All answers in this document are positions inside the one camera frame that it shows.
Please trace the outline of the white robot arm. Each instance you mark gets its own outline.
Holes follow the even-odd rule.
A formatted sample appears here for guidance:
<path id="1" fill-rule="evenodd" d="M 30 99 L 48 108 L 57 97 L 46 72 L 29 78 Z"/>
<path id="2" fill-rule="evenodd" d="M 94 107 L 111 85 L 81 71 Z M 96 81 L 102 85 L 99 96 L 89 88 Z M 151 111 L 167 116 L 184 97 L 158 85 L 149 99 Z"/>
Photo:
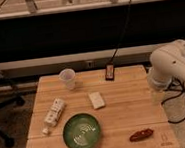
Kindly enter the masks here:
<path id="1" fill-rule="evenodd" d="M 152 101 L 161 103 L 164 90 L 172 78 L 185 82 L 185 40 L 179 39 L 155 49 L 149 56 L 151 68 L 147 82 L 151 87 Z"/>

